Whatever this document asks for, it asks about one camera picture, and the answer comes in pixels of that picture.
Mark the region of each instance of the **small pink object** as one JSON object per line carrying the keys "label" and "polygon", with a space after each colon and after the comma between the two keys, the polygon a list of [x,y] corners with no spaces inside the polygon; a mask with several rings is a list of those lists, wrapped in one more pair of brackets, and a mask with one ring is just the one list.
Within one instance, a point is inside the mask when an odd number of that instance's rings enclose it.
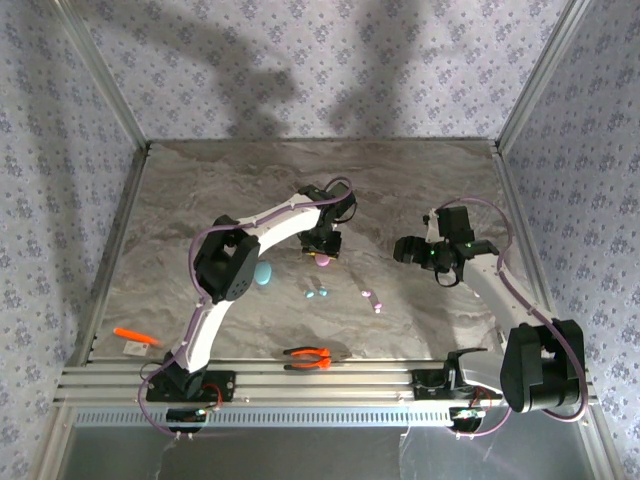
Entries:
{"label": "small pink object", "polygon": [[329,265],[329,262],[331,261],[329,257],[322,254],[316,255],[315,259],[316,259],[316,265],[318,265],[319,267],[326,267],[327,265]]}

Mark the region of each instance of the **gray marble surface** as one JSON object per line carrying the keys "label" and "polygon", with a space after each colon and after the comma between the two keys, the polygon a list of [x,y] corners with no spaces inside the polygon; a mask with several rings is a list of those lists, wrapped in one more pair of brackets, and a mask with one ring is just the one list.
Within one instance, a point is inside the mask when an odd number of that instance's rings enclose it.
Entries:
{"label": "gray marble surface", "polygon": [[[214,358],[277,357],[317,345],[362,358],[443,358],[457,348],[496,348],[495,319],[472,291],[439,287],[432,273],[392,258],[395,241],[424,235],[422,216],[460,195],[502,204],[485,142],[297,142],[154,144],[147,160],[92,358],[123,355],[116,326],[173,345],[197,295],[187,272],[195,233],[222,214],[262,212],[306,184],[337,175],[353,181],[355,218],[340,227],[340,259],[328,267],[300,253],[296,238],[262,257],[271,282],[254,283],[225,317]],[[489,209],[470,207],[477,238],[502,248],[506,230]],[[517,248],[509,264],[524,278]],[[327,297],[305,298],[324,286]],[[368,289],[383,303],[375,314]],[[160,357],[166,349],[151,349]]]}

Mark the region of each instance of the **small blue object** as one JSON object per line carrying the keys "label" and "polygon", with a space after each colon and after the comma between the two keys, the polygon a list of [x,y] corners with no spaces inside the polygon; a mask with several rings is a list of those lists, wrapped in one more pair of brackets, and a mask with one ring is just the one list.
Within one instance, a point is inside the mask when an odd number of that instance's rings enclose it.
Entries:
{"label": "small blue object", "polygon": [[269,262],[260,262],[253,272],[253,279],[258,285],[266,285],[271,280],[271,265]]}

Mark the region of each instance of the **patterned wallpaper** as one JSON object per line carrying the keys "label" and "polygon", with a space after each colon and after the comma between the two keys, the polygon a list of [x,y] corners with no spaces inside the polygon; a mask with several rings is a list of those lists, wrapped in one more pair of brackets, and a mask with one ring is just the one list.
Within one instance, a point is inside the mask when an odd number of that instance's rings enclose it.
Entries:
{"label": "patterned wallpaper", "polygon": [[145,134],[496,138],[566,0],[78,0]]}
{"label": "patterned wallpaper", "polygon": [[508,153],[560,313],[640,479],[640,4],[594,0]]}
{"label": "patterned wallpaper", "polygon": [[134,148],[46,1],[0,2],[0,478],[24,478]]}

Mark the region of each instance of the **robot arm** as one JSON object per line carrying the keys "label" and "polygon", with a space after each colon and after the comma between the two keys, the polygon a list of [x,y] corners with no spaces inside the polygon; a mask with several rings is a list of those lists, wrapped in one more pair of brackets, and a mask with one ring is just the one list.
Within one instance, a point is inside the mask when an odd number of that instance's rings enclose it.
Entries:
{"label": "robot arm", "polygon": [[[453,272],[490,308],[508,336],[504,356],[471,349],[449,355],[449,387],[482,386],[501,393],[516,412],[572,405],[580,400],[578,373],[548,328],[532,316],[499,275],[498,250],[487,240],[476,240],[466,207],[432,210],[423,218],[426,239],[404,237],[396,242],[394,259],[418,263],[439,275]],[[551,312],[537,305],[506,269],[506,281],[545,318]],[[553,325],[576,353],[584,370],[582,330],[573,320]]]}
{"label": "robot arm", "polygon": [[209,233],[195,257],[196,279],[211,304],[206,309],[200,306],[199,317],[186,325],[182,340],[165,357],[174,358],[163,372],[187,398],[199,390],[222,319],[249,289],[258,257],[297,234],[304,253],[337,258],[341,235],[333,222],[355,202],[355,195],[342,182],[328,191],[309,185],[261,214],[237,220],[223,215],[214,222],[214,226],[252,226]]}

